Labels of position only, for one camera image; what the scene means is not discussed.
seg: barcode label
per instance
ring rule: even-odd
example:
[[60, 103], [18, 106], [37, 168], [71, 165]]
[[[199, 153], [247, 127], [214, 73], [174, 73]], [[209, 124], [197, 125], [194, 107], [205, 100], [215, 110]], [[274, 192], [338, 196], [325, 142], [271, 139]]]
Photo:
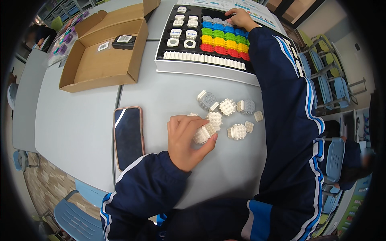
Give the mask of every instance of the barcode label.
[[120, 37], [118, 38], [117, 42], [118, 42], [118, 43], [128, 43], [132, 37], [133, 37], [133, 36], [122, 35], [122, 36], [120, 36]]
[[104, 44], [99, 45], [98, 52], [101, 51], [101, 50], [106, 49], [108, 47], [108, 43], [109, 42], [105, 42]]

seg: black device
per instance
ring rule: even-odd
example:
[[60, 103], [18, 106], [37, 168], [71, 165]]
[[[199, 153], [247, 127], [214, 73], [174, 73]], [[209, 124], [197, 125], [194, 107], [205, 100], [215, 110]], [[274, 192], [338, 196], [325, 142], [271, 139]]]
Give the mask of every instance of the black device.
[[145, 154], [142, 126], [142, 109], [139, 106], [114, 111], [115, 157], [121, 171]]
[[120, 35], [114, 39], [112, 43], [113, 48], [115, 49], [130, 49], [134, 48], [135, 39], [137, 36], [132, 35]]

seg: student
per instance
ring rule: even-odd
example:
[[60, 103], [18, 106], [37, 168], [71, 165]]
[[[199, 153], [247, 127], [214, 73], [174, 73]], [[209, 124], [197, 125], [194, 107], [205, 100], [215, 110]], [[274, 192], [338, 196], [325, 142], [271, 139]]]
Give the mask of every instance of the student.
[[[168, 150], [137, 159], [119, 176], [115, 192], [104, 197], [100, 214], [106, 240], [306, 240], [319, 223], [323, 174], [317, 158], [323, 148], [317, 138], [324, 122], [315, 117], [311, 82], [298, 76], [282, 38], [243, 9], [225, 15], [232, 13], [236, 15], [228, 22], [250, 32], [249, 56], [262, 91], [267, 159], [259, 194], [172, 210], [191, 170], [214, 149], [218, 137], [192, 150], [196, 129], [208, 121], [172, 116]], [[161, 227], [148, 220], [162, 213], [167, 219]]]
[[25, 42], [35, 42], [36, 45], [40, 47], [47, 37], [49, 37], [49, 39], [46, 44], [50, 46], [56, 37], [56, 31], [45, 25], [33, 24], [27, 29]]

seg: open cardboard box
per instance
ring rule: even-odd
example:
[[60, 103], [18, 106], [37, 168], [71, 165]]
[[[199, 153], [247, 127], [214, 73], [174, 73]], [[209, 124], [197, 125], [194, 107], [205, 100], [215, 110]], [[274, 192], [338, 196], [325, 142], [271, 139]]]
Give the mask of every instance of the open cardboard box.
[[[112, 12], [95, 13], [75, 26], [74, 43], [59, 82], [59, 89], [78, 92], [105, 86], [135, 84], [148, 35], [144, 16], [161, 0], [143, 0]], [[137, 36], [133, 50], [104, 49], [99, 45], [119, 35]]]

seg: phone screen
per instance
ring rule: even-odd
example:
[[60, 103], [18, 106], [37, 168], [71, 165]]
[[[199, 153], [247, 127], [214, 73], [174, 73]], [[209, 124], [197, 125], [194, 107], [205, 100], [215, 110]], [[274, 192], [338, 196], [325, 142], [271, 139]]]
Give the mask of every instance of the phone screen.
[[143, 155], [140, 109], [116, 110], [114, 112], [114, 132], [118, 167], [123, 171]]

